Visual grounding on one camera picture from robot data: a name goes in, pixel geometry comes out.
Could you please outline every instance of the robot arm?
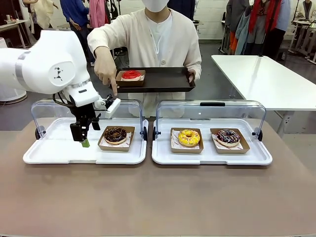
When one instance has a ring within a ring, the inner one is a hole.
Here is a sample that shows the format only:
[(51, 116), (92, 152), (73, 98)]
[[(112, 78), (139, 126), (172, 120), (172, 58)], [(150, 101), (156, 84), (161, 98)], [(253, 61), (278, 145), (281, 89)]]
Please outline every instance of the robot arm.
[[(29, 50), (0, 49), (0, 83), (12, 88), (53, 94), (56, 103), (67, 106), (77, 122), (70, 125), (74, 141), (88, 144), (92, 123), (100, 130), (95, 109), (110, 118), (120, 105), (109, 95), (102, 99), (94, 89), (86, 69), (86, 59), (74, 32), (42, 31), (39, 41)], [(57, 101), (63, 94), (67, 102)]]

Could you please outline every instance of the face mask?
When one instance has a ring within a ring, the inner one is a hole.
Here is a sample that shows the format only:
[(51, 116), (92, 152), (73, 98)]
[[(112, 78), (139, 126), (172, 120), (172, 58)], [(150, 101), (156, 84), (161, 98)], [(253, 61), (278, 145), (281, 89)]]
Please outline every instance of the face mask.
[(169, 0), (142, 0), (145, 7), (151, 12), (160, 12), (167, 6)]

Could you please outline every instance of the pink clothing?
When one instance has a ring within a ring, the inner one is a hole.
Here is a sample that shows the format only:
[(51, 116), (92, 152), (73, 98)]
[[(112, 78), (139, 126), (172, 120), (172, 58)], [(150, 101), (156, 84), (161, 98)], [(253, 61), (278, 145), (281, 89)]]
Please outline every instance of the pink clothing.
[(92, 28), (98, 28), (108, 23), (105, 13), (105, 0), (90, 0), (90, 24)]

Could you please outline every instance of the donut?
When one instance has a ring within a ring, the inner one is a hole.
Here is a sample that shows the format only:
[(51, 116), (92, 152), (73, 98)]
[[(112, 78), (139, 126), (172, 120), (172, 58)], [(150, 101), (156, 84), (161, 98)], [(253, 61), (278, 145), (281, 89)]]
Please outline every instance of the donut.
[(140, 80), (142, 74), (139, 71), (127, 71), (122, 75), (122, 81), (137, 81)]
[(230, 129), (222, 129), (216, 133), (217, 141), (226, 147), (237, 146), (240, 142), (240, 135)]
[(182, 130), (179, 133), (178, 139), (179, 139), (180, 144), (185, 146), (185, 147), (194, 147), (200, 141), (200, 137), (199, 137), (198, 132), (192, 131), (192, 130), (187, 130), (187, 129)]
[(125, 142), (126, 137), (126, 130), (120, 127), (112, 127), (106, 130), (104, 133), (105, 141), (113, 145), (118, 145)]

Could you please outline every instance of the donut box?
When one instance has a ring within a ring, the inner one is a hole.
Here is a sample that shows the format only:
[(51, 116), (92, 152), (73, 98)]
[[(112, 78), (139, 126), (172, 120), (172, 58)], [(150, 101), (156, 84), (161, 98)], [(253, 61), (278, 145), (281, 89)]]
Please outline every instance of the donut box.
[[(112, 144), (107, 143), (104, 139), (104, 134), (108, 129), (111, 129), (112, 127), (120, 127), (120, 128), (125, 129), (127, 136), (130, 134), (130, 137), (128, 137), (125, 142), (119, 145), (112, 145)], [(135, 127), (107, 126), (99, 139), (98, 146), (103, 151), (128, 152), (130, 148), (130, 144), (132, 144), (133, 142), (134, 132), (135, 132)]]
[(140, 80), (131, 80), (131, 81), (124, 81), (122, 80), (123, 74), (127, 71), (119, 71), (116, 77), (116, 82), (119, 87), (142, 87), (145, 79), (145, 70), (137, 70), (137, 72), (140, 72), (141, 77)]
[[(240, 144), (241, 144), (242, 148), (240, 146), (238, 148), (234, 148), (234, 147), (228, 148), (228, 147), (224, 147), (223, 145), (220, 145), (214, 139), (214, 137), (212, 135), (218, 133), (218, 131), (222, 130), (222, 129), (230, 129), (230, 130), (238, 133), (238, 135), (240, 136)], [(244, 136), (242, 135), (242, 133), (240, 132), (240, 130), (238, 128), (211, 128), (210, 131), (211, 131), (211, 139), (213, 140), (215, 149), (216, 149), (217, 153), (219, 153), (219, 154), (245, 154), (250, 150), (250, 147), (249, 147), (246, 139), (244, 138)]]
[[(198, 149), (194, 149), (194, 148), (186, 148), (183, 145), (181, 145), (180, 143), (177, 143), (176, 146), (173, 145), (174, 142), (176, 142), (176, 140), (178, 138), (176, 137), (172, 137), (172, 131), (182, 131), (182, 130), (192, 130), (192, 131), (196, 131), (198, 132), (199, 136), (200, 136), (200, 141), (198, 143)], [(203, 149), (204, 149), (204, 144), (203, 144), (203, 138), (202, 138), (202, 134), (201, 131), (198, 128), (179, 128), (179, 127), (172, 127), (170, 130), (170, 137), (171, 137), (171, 151), (173, 153), (187, 153), (187, 154), (200, 154)]]

